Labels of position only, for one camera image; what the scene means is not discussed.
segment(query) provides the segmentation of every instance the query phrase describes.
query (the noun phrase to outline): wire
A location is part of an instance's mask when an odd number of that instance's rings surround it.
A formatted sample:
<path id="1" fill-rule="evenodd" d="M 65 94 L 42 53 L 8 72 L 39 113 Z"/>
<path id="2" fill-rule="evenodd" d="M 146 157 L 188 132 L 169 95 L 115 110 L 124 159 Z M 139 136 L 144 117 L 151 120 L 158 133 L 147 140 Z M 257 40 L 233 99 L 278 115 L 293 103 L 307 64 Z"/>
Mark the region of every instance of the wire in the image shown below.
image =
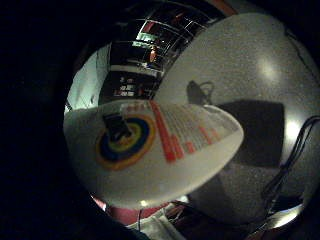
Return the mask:
<path id="1" fill-rule="evenodd" d="M 297 41 L 299 42 L 298 38 L 292 34 L 289 30 L 289 28 L 287 26 L 285 26 L 284 29 L 284 35 L 288 38 L 290 44 L 292 45 L 292 47 L 294 48 L 294 50 L 297 53 L 297 56 L 299 58 L 299 60 L 302 62 L 303 66 L 307 69 L 307 71 L 310 73 L 310 75 L 312 76 L 313 80 L 315 81 L 315 83 L 318 85 L 318 87 L 320 87 L 320 82 L 317 79 L 316 74 L 312 71 L 312 69 L 309 67 L 309 65 L 306 63 L 305 59 L 303 58 L 300 49 L 298 48 L 298 46 L 296 45 L 296 43 L 293 41 Z"/>
<path id="2" fill-rule="evenodd" d="M 310 133 L 319 121 L 320 116 L 312 116 L 304 122 L 287 161 L 281 166 L 279 173 L 264 187 L 261 196 L 266 202 L 266 208 L 269 213 L 280 195 L 284 180 L 303 153 L 310 138 Z"/>
<path id="3" fill-rule="evenodd" d="M 141 214 L 142 214 L 143 209 L 139 210 L 138 213 L 138 230 L 141 231 Z"/>

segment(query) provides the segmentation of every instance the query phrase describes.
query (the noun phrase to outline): gray curved surface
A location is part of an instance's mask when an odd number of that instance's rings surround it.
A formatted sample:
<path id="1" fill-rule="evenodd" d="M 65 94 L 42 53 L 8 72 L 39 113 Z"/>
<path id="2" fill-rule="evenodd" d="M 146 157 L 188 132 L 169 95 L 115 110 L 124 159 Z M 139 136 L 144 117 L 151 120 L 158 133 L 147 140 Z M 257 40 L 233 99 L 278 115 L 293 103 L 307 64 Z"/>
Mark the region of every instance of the gray curved surface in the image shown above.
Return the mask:
<path id="1" fill-rule="evenodd" d="M 190 195 L 193 204 L 232 224 L 262 218 L 263 187 L 287 159 L 304 120 L 320 114 L 315 64 L 298 41 L 285 35 L 279 21 L 263 14 L 240 14 L 198 36 L 165 76 L 154 100 L 201 104 L 201 93 L 191 88 L 191 81 L 210 81 L 212 104 L 238 118 L 250 135 L 231 163 Z M 303 194 L 304 203 L 312 196 L 319 183 L 319 136 L 317 126 L 283 196 Z M 283 149 L 278 149 L 282 142 Z"/>

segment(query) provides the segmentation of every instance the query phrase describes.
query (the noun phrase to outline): red object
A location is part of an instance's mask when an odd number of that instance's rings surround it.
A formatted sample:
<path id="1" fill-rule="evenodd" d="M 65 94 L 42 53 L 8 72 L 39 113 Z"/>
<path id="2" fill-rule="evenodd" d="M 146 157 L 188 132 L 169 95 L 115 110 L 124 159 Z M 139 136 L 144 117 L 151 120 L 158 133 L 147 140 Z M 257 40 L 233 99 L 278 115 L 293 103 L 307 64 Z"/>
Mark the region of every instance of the red object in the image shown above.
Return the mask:
<path id="1" fill-rule="evenodd" d="M 141 213 L 141 219 L 149 217 L 150 215 L 154 214 L 155 212 L 157 212 L 158 210 L 160 210 L 161 208 L 167 205 L 168 203 L 163 204 L 156 208 L 144 209 Z M 117 221 L 121 222 L 124 225 L 130 225 L 135 223 L 138 220 L 139 210 L 111 207 L 110 213 L 111 213 L 111 217 L 113 217 Z"/>
<path id="2" fill-rule="evenodd" d="M 196 151 L 192 142 L 186 142 L 186 147 L 189 153 L 194 153 Z"/>
<path id="3" fill-rule="evenodd" d="M 201 133 L 203 134 L 203 136 L 205 137 L 205 139 L 207 140 L 207 143 L 212 144 L 212 139 L 207 134 L 207 131 L 201 126 L 199 126 L 199 129 L 200 129 Z"/>
<path id="4" fill-rule="evenodd" d="M 150 32 L 150 30 L 151 30 L 151 28 L 153 27 L 154 24 L 155 24 L 155 22 L 147 22 L 146 25 L 144 25 L 144 27 L 143 27 L 141 32 L 144 32 L 144 33 Z"/>
<path id="5" fill-rule="evenodd" d="M 179 140 L 178 140 L 177 136 L 172 135 L 171 136 L 171 142 L 173 144 L 173 148 L 174 148 L 174 151 L 176 153 L 177 158 L 178 159 L 183 158 L 183 151 L 182 151 L 182 148 L 180 146 L 180 143 L 179 143 Z"/>
<path id="6" fill-rule="evenodd" d="M 164 119 L 162 117 L 160 109 L 159 109 L 158 105 L 153 101 L 150 101 L 150 105 L 151 105 L 151 108 L 152 108 L 153 113 L 156 118 L 157 127 L 158 127 L 158 131 L 160 134 L 163 151 L 166 156 L 167 162 L 169 162 L 169 163 L 174 162 L 176 160 L 176 156 L 174 154 L 173 147 L 171 145 L 171 139 L 169 137 L 169 133 L 168 133 L 168 130 L 167 130 L 166 125 L 164 123 Z"/>

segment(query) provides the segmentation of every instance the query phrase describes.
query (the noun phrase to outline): black cable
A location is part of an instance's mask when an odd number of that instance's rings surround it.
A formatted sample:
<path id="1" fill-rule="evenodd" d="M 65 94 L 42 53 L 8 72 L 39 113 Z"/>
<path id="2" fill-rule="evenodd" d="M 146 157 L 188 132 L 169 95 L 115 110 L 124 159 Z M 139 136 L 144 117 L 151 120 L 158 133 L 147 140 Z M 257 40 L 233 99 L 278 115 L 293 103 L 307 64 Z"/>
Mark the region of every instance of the black cable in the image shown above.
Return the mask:
<path id="1" fill-rule="evenodd" d="M 272 207 L 280 195 L 284 180 L 300 158 L 313 127 L 319 121 L 320 116 L 312 116 L 304 122 L 287 161 L 281 166 L 279 173 L 264 187 L 261 196 L 266 202 L 266 209 L 268 211 L 272 210 Z"/>
<path id="2" fill-rule="evenodd" d="M 316 74 L 312 71 L 312 69 L 309 67 L 309 65 L 306 63 L 306 61 L 304 60 L 302 54 L 301 54 L 301 51 L 300 49 L 298 48 L 298 46 L 296 45 L 296 43 L 293 41 L 299 41 L 298 38 L 293 35 L 288 27 L 285 26 L 285 29 L 284 29 L 284 35 L 288 38 L 290 44 L 292 45 L 292 47 L 294 48 L 294 50 L 296 51 L 297 53 L 297 56 L 299 58 L 299 60 L 302 62 L 302 64 L 304 65 L 304 67 L 307 69 L 307 71 L 311 74 L 313 80 L 315 81 L 315 83 L 318 85 L 318 87 L 320 87 L 320 82 L 319 80 L 317 79 L 317 76 Z"/>
<path id="3" fill-rule="evenodd" d="M 266 207 L 266 210 L 269 211 L 272 206 L 274 205 L 275 201 L 277 200 L 280 191 L 282 189 L 282 184 L 284 182 L 284 179 L 288 175 L 288 173 L 291 171 L 294 164 L 297 162 L 297 160 L 300 158 L 306 143 L 310 137 L 310 133 L 315 126 L 316 123 L 320 121 L 320 116 L 312 116 L 308 118 L 304 124 L 302 125 L 299 134 L 297 136 L 296 142 L 292 148 L 292 151 L 288 157 L 288 160 L 284 165 L 281 166 L 280 172 L 265 186 L 264 190 L 262 191 L 262 197 L 266 200 L 268 206 Z M 173 204 L 182 205 L 185 206 L 187 209 L 189 209 L 191 212 L 199 214 L 200 216 L 203 216 L 210 220 L 211 222 L 218 224 L 220 226 L 226 227 L 226 228 L 233 228 L 233 229 L 246 229 L 246 227 L 250 226 L 253 231 L 248 231 L 249 234 L 258 232 L 264 229 L 264 226 L 266 225 L 266 221 L 263 220 L 261 222 L 248 222 L 241 225 L 231 225 L 219 222 L 218 220 L 206 215 L 205 213 L 199 211 L 198 209 L 190 206 L 187 203 L 180 202 L 180 201 L 173 201 Z"/>
<path id="4" fill-rule="evenodd" d="M 143 209 L 139 210 L 138 213 L 138 230 L 141 231 L 141 214 L 142 214 Z"/>

